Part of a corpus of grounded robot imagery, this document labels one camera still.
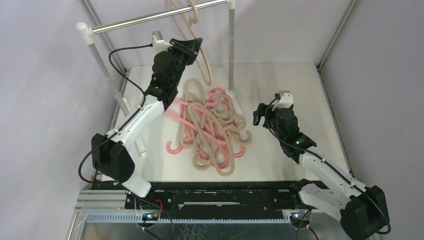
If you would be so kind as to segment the beige hanger large hook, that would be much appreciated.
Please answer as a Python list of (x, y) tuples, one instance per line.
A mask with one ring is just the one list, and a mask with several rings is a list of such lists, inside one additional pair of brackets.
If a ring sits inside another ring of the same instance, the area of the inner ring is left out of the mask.
[(192, 160), (197, 170), (214, 167), (217, 174), (223, 177), (231, 176), (235, 169), (235, 159), (241, 158), (246, 152), (246, 146), (253, 141), (250, 131), (242, 138), (241, 131), (246, 128), (246, 119), (235, 114), (229, 108), (223, 119), (214, 108), (207, 108), (199, 102), (190, 102), (186, 112), (193, 125), (194, 139), (190, 142), (195, 147)]

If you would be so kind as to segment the pink hanger top hook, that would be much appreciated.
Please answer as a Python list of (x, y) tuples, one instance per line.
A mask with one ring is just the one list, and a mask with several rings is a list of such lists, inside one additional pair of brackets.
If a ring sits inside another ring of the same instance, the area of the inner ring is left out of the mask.
[(224, 105), (224, 113), (218, 113), (220, 98), (215, 93), (209, 94), (209, 101), (183, 101), (176, 99), (179, 104), (179, 114), (166, 110), (165, 113), (179, 121), (181, 131), (176, 142), (179, 146), (172, 149), (172, 142), (168, 141), (166, 150), (170, 154), (178, 154), (183, 148), (193, 148), (193, 166), (198, 170), (205, 170), (214, 166), (217, 172), (223, 176), (229, 176), (234, 171), (234, 158), (230, 131), (235, 125), (234, 113), (229, 106)]

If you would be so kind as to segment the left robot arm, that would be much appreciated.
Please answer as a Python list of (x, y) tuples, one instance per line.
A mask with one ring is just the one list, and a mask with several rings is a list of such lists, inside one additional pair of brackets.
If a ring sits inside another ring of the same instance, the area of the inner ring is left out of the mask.
[(151, 183), (137, 173), (130, 151), (143, 131), (175, 100), (185, 68), (195, 62), (202, 43), (201, 37), (172, 38), (153, 58), (151, 80), (141, 102), (118, 126), (105, 135), (97, 133), (91, 140), (93, 168), (136, 195), (145, 209), (155, 205), (157, 196)]

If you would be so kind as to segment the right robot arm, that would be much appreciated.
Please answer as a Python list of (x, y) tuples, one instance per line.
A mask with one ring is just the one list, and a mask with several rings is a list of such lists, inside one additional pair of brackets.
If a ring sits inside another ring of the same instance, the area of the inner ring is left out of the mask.
[(283, 153), (313, 173), (326, 188), (305, 178), (290, 186), (289, 203), (318, 209), (335, 220), (352, 240), (366, 240), (374, 234), (392, 231), (384, 191), (369, 187), (329, 159), (307, 135), (300, 131), (292, 106), (278, 108), (260, 103), (253, 112), (253, 125), (263, 127), (278, 140)]

